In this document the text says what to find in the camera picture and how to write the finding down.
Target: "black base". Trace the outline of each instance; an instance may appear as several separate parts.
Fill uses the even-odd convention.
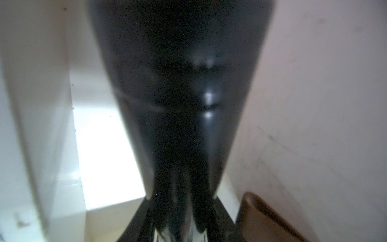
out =
[[[207,226],[208,242],[246,242],[219,198],[213,204]],[[152,242],[153,218],[148,214],[149,205],[150,202],[144,198],[117,242]]]

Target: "scratched surface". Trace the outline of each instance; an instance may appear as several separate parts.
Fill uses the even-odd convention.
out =
[[[387,3],[278,1],[227,173],[311,241],[387,241]]]

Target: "white wall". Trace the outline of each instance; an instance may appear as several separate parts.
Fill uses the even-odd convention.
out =
[[[83,241],[62,1],[3,0],[1,53],[19,139],[49,241]]]
[[[0,238],[44,241],[0,63]]]
[[[321,241],[387,241],[387,3],[280,0],[227,172]]]

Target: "bright light area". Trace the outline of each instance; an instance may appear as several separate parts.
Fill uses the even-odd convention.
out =
[[[116,108],[75,108],[80,175],[86,209],[145,196],[140,173]]]

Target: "black cylindrical object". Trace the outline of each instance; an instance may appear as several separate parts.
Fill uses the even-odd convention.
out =
[[[201,241],[272,3],[92,0],[90,9],[152,236]]]

